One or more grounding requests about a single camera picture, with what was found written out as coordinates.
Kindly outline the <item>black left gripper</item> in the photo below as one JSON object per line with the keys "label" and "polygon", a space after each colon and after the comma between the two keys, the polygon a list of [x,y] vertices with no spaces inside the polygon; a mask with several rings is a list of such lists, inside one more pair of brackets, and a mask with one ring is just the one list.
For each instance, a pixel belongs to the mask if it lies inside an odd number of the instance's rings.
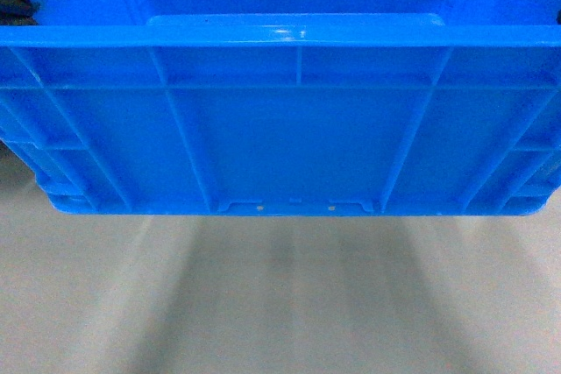
{"label": "black left gripper", "polygon": [[1,26],[34,25],[31,0],[1,0]]}

